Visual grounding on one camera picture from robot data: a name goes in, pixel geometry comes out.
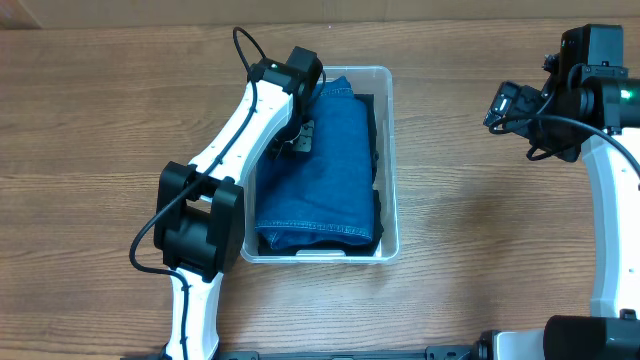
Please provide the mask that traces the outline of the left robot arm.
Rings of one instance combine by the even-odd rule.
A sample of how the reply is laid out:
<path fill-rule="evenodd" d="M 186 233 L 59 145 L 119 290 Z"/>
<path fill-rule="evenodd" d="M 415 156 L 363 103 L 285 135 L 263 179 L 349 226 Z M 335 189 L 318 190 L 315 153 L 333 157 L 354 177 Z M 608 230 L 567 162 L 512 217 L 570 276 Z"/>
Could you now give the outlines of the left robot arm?
<path fill-rule="evenodd" d="M 245 239 L 251 175 L 263 155 L 310 145 L 305 113 L 323 73 L 317 54 L 301 47 L 284 63 L 262 58 L 250 66 L 241 103 L 210 145 L 161 172 L 153 242 L 173 290 L 161 358 L 215 358 L 221 281 Z"/>

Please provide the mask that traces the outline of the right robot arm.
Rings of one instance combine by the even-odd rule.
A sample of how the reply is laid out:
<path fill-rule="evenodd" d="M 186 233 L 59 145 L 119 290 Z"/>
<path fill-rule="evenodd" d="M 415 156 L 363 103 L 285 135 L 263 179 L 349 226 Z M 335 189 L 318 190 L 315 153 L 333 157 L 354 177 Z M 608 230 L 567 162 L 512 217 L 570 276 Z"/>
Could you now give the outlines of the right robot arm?
<path fill-rule="evenodd" d="M 587 24 L 545 58 L 540 90 L 503 82 L 484 119 L 528 140 L 531 161 L 583 161 L 593 198 L 596 270 L 590 313 L 554 315 L 541 330 L 487 331 L 468 359 L 639 356 L 639 81 L 623 64 L 620 25 Z"/>

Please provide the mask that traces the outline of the blue denim jeans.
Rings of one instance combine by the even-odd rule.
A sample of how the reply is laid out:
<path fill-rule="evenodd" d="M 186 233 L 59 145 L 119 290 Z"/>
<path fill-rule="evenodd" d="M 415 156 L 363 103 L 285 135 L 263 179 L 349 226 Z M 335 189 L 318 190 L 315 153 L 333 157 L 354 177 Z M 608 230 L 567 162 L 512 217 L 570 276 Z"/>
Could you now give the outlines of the blue denim jeans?
<path fill-rule="evenodd" d="M 276 251 L 369 244 L 375 215 L 367 107 L 342 76 L 326 84 L 309 115 L 309 152 L 259 162 L 255 231 Z"/>

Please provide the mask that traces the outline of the black cloth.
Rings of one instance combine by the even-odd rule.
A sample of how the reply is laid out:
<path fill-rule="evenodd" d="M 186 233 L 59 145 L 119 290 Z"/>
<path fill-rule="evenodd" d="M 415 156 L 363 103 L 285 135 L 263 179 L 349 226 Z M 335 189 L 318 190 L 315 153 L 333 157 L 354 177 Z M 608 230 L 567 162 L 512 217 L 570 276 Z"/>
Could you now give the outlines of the black cloth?
<path fill-rule="evenodd" d="M 355 94 L 355 99 L 363 103 L 366 108 L 372 181 L 375 181 L 377 175 L 377 162 L 379 159 L 379 153 L 377 151 L 377 125 L 374 108 L 375 96 L 373 94 Z"/>
<path fill-rule="evenodd" d="M 258 254 L 260 256 L 295 256 L 299 251 L 342 251 L 347 256 L 372 256 L 380 244 L 384 227 L 380 219 L 381 202 L 379 191 L 373 191 L 374 230 L 373 241 L 363 245 L 349 245 L 338 241 L 323 240 L 310 245 L 292 246 L 284 249 L 272 249 L 263 235 L 258 236 Z"/>

